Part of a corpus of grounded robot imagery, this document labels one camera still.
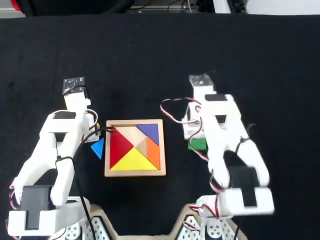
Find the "purple triangle piece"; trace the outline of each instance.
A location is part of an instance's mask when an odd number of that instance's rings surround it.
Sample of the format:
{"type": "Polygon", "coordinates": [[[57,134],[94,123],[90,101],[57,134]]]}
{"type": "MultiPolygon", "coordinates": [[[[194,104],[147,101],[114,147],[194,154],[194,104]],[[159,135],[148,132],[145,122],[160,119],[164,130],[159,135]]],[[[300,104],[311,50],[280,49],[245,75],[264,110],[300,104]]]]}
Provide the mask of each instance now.
{"type": "Polygon", "coordinates": [[[136,127],[159,145],[158,124],[137,124],[136,127]]]}

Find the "yellow triangle piece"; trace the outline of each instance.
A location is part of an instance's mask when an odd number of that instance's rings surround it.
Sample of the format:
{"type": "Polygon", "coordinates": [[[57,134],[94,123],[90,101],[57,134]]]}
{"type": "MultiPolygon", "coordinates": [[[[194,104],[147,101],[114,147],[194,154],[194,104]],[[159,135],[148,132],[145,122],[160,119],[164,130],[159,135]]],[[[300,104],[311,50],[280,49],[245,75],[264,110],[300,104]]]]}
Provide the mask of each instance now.
{"type": "Polygon", "coordinates": [[[141,152],[133,147],[110,171],[158,170],[141,152]]]}

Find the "beige triangle piece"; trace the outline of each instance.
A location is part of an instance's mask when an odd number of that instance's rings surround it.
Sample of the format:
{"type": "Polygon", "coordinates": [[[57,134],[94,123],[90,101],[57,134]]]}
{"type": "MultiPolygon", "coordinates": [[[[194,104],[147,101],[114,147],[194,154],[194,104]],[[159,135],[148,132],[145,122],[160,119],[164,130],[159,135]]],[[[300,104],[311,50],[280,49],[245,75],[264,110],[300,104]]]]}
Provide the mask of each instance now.
{"type": "Polygon", "coordinates": [[[136,149],[138,149],[143,156],[148,157],[147,137],[136,146],[136,149]]]}
{"type": "Polygon", "coordinates": [[[116,128],[134,147],[138,146],[145,138],[143,134],[135,126],[119,126],[116,128]]]}

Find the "red triangle piece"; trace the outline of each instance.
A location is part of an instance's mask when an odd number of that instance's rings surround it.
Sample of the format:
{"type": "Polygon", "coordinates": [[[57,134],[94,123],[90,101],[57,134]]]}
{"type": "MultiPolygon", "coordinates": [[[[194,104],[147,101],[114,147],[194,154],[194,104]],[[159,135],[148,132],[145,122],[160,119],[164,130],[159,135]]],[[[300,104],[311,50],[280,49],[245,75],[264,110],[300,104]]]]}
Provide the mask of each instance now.
{"type": "Polygon", "coordinates": [[[110,169],[134,146],[119,131],[110,136],[110,169]]]}

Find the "blue triangle piece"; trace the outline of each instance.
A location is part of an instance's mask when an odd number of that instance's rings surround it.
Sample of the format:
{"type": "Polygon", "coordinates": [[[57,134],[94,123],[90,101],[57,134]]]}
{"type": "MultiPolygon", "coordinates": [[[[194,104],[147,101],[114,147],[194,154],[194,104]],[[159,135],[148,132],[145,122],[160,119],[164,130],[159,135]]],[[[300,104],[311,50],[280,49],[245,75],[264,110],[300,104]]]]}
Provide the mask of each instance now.
{"type": "Polygon", "coordinates": [[[137,124],[136,127],[159,145],[158,124],[137,124]]]}
{"type": "Polygon", "coordinates": [[[105,138],[101,138],[99,141],[91,145],[92,151],[98,156],[99,159],[102,159],[102,151],[104,149],[105,138]]]}

